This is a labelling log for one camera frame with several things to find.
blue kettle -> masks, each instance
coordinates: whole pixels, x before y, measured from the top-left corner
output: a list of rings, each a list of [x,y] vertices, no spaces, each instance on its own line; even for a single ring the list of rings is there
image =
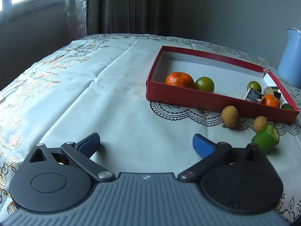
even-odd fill
[[[293,86],[301,87],[301,31],[287,29],[288,41],[278,66],[278,73]]]

gray wall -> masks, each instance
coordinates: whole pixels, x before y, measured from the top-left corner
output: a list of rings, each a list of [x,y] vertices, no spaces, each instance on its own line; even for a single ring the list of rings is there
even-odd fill
[[[301,0],[172,0],[171,35],[204,40],[279,64]]]
[[[0,90],[66,43],[64,8],[28,16],[1,28]]]

gray curtain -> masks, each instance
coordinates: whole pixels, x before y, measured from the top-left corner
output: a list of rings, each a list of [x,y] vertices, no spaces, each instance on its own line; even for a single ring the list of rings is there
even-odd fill
[[[171,0],[65,0],[68,40],[96,33],[169,35]]]

large orange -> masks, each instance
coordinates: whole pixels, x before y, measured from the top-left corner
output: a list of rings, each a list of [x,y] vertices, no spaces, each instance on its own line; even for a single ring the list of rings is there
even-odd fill
[[[165,80],[165,84],[177,86],[177,87],[186,87],[186,88],[195,88],[195,82],[192,77],[183,72],[173,72]]]
[[[263,97],[263,101],[261,102],[263,105],[268,105],[276,108],[280,108],[279,100],[272,94],[267,94]]]

white tablecloth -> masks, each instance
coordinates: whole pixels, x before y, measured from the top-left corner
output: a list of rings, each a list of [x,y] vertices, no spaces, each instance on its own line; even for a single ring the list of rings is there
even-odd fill
[[[9,182],[36,143],[59,147],[98,132],[104,149],[92,160],[112,171],[174,172],[200,160],[192,137],[245,147],[255,135],[253,119],[237,130],[223,128],[219,113],[149,102],[146,78],[162,45],[214,52],[266,66],[266,60],[208,42],[175,37],[97,34],[72,42],[34,63],[0,92],[0,221],[15,206]],[[301,108],[300,90],[280,82]],[[284,184],[277,210],[290,221],[300,213],[301,119],[274,123],[280,143],[268,158]]]

